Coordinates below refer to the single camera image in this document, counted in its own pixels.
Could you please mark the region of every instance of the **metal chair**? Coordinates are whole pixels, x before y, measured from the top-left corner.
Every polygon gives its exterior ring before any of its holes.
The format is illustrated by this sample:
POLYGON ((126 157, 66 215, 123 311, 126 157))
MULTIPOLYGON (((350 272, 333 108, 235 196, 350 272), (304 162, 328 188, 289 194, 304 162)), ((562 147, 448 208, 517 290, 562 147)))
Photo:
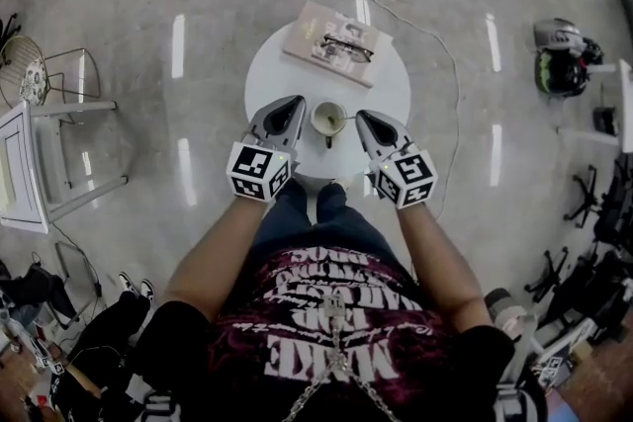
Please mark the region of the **metal chair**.
POLYGON ((0 95, 2 95, 4 102, 9 108, 14 108, 17 105, 17 102, 12 105, 5 95, 7 87, 9 86, 18 89, 18 100, 28 100, 32 106, 41 106, 45 102, 48 93, 51 90, 61 92, 61 99, 64 104, 66 102, 66 93, 77 95, 82 98, 88 97, 90 99, 99 99, 101 97, 101 80, 99 78, 99 70, 94 57, 88 49, 80 47, 78 49, 72 49, 70 51, 45 57, 40 47, 31 38, 26 36, 12 36, 5 42, 2 49, 0 49, 0 95), (46 63, 53 58, 58 58, 60 56, 65 56, 79 51, 81 52, 78 74, 80 90, 67 90, 64 87, 65 74, 63 72, 48 74, 46 63), (85 68, 86 55, 92 61, 95 69, 97 84, 97 93, 95 95, 88 94, 83 91, 83 69, 85 68), (27 79, 28 74, 33 75, 38 80, 37 84, 41 84, 41 87, 38 89, 35 97, 26 99, 23 95, 25 79, 27 79), (61 77, 61 84, 59 87, 55 87, 50 84, 50 79, 57 76, 61 77))

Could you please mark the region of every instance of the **coffee cup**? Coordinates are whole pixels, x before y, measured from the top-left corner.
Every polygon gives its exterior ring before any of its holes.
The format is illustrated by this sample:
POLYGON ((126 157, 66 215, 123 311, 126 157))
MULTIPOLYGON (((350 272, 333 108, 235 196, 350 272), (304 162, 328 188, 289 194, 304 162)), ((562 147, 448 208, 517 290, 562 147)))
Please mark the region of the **coffee cup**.
POLYGON ((310 113, 313 128, 325 137, 325 145, 332 148, 332 139, 343 130, 347 122, 345 108, 331 101, 318 103, 310 113))

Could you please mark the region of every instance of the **book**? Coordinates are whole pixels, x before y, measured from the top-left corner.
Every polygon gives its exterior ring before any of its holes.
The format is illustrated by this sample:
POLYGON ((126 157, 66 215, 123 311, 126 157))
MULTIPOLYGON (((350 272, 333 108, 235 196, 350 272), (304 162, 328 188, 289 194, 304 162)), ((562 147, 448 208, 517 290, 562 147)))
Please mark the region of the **book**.
POLYGON ((392 39, 374 27, 308 1, 282 49, 372 88, 392 39))

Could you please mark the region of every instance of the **eyeglasses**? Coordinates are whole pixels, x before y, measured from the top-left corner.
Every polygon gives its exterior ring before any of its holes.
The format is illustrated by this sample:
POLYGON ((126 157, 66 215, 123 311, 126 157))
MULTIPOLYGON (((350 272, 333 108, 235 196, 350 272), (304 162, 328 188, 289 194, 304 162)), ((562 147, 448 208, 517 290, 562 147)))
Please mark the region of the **eyeglasses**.
POLYGON ((354 44, 353 42, 340 41, 337 38, 326 34, 323 36, 323 42, 320 47, 337 47, 349 53, 352 61, 358 63, 368 63, 372 61, 374 51, 365 47, 354 44))

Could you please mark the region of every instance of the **white cable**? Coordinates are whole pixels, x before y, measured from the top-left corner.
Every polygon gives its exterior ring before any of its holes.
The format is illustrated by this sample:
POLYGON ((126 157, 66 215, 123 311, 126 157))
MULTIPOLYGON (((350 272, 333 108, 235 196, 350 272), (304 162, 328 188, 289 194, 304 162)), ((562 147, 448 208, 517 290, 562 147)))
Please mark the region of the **white cable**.
POLYGON ((453 150, 453 156, 451 157, 451 163, 448 166, 448 173, 446 174, 446 185, 444 187, 444 197, 442 199, 442 209, 441 209, 441 211, 439 212, 439 215, 436 218, 437 221, 439 221, 440 218, 442 217, 442 215, 444 214, 444 209, 446 207, 446 198, 448 197, 448 185, 449 185, 450 180, 451 180, 451 172, 453 171, 453 165, 455 164, 455 159, 457 158, 457 152, 459 151, 460 142, 461 142, 460 124, 459 124, 459 106, 460 106, 461 97, 462 97, 462 85, 460 83, 459 73, 457 71, 457 60, 453 56, 453 53, 451 53, 450 50, 448 49, 448 46, 446 45, 446 42, 444 42, 444 39, 441 38, 434 31, 430 31, 428 29, 423 29, 423 28, 419 27, 418 25, 416 25, 415 23, 410 22, 406 18, 403 18, 402 16, 399 16, 391 8, 387 7, 385 4, 381 3, 378 0, 372 0, 372 1, 374 2, 374 4, 376 4, 378 7, 384 9, 385 11, 387 11, 390 15, 392 15, 397 20, 400 20, 401 22, 409 25, 413 29, 416 29, 418 32, 420 32, 422 34, 426 34, 428 36, 431 36, 436 41, 438 41, 442 45, 442 47, 444 48, 444 51, 446 51, 446 54, 450 57, 451 61, 453 62, 453 72, 455 73, 455 82, 457 83, 457 100, 455 101, 455 115, 457 117, 457 141, 455 142, 455 149, 453 150))
POLYGON ((101 350, 102 348, 109 348, 110 350, 112 350, 115 354, 117 354, 119 356, 119 358, 121 358, 121 354, 119 353, 119 351, 114 348, 111 347, 110 345, 102 345, 100 347, 90 347, 90 348, 84 348, 83 350, 79 350, 79 353, 74 357, 74 359, 72 361, 70 361, 68 363, 68 366, 70 366, 72 363, 74 363, 77 359, 79 359, 79 356, 81 354, 83 354, 84 352, 90 352, 91 350, 101 350))

